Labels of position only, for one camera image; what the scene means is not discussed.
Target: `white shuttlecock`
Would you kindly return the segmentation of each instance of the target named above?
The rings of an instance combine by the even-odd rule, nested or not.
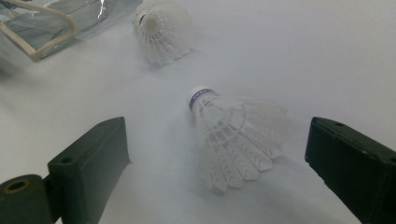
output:
[[[139,45],[152,63],[172,63],[190,52],[192,20],[175,0],[144,0],[133,26]]]
[[[242,188],[282,154],[290,120],[272,101],[234,99],[197,87],[191,91],[203,179],[210,189]]]

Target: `shuttlecock feather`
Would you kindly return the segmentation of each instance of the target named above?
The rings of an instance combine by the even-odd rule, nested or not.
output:
[[[267,100],[223,97],[205,87],[194,88],[189,99],[202,176],[210,189],[242,188],[282,154],[290,126],[286,108]]]
[[[172,63],[190,52],[191,17],[175,0],[144,0],[133,17],[139,45],[152,63]]]

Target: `plastic bag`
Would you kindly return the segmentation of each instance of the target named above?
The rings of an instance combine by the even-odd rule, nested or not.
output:
[[[0,0],[0,31],[32,60],[63,49],[73,38],[114,23],[141,0]]]

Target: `dark green clamp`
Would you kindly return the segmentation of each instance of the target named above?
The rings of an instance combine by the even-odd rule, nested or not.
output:
[[[313,118],[305,160],[361,223],[396,223],[396,152],[342,123]]]
[[[49,175],[0,185],[1,224],[97,224],[130,164],[124,118],[97,124],[48,163]]]

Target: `white table surface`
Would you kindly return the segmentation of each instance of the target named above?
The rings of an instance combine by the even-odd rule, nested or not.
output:
[[[44,177],[47,162],[96,123],[124,116],[133,164],[101,224],[359,223],[304,151],[314,116],[396,148],[396,1],[181,3],[195,44],[163,67],[141,54],[132,15],[39,63],[0,36],[0,182]],[[187,96],[203,84],[278,101],[292,120],[273,169],[223,196],[197,173]]]

